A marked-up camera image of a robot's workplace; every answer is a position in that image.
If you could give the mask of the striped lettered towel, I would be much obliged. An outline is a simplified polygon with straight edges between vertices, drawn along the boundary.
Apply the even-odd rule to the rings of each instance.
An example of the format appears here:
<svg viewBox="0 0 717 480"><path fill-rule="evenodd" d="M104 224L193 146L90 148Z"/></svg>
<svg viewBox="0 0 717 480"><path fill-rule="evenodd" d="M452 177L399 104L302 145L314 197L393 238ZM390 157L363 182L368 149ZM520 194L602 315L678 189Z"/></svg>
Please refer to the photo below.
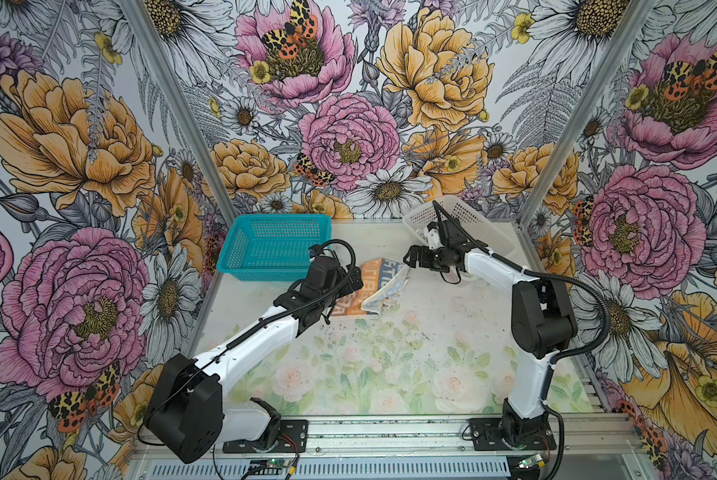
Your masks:
<svg viewBox="0 0 717 480"><path fill-rule="evenodd" d="M358 320L380 318L394 306L408 282L410 267L387 258L368 260L360 266L363 287L340 298L332 319Z"/></svg>

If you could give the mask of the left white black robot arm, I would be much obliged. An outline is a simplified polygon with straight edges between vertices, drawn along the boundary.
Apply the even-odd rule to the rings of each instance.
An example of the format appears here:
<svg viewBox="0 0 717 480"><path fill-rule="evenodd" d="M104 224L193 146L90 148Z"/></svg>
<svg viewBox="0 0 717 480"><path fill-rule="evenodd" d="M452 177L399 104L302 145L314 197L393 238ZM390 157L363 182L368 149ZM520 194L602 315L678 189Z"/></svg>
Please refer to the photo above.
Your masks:
<svg viewBox="0 0 717 480"><path fill-rule="evenodd" d="M274 351L328 318L342 297L363 286L356 264L342 266L328 252L314 257L306 278L232 339L194 357L178 354L164 364L142 425L182 463L216 447L240 443L268 451L282 434L282 416L252 397L228 403L226 394Z"/></svg>

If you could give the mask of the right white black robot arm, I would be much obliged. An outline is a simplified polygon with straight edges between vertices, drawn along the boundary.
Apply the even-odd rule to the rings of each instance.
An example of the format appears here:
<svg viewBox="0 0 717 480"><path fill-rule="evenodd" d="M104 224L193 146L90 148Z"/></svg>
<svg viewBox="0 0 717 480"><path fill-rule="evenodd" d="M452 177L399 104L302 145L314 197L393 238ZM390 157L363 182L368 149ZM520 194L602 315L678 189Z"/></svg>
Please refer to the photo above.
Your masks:
<svg viewBox="0 0 717 480"><path fill-rule="evenodd" d="M457 220L430 223L426 236L426 246L407 250L407 266L441 275L464 272L509 294L510 333L523 355L503 402L498 438L508 448L522 448L549 430L553 360L577 333L566 287L499 255L467 234Z"/></svg>

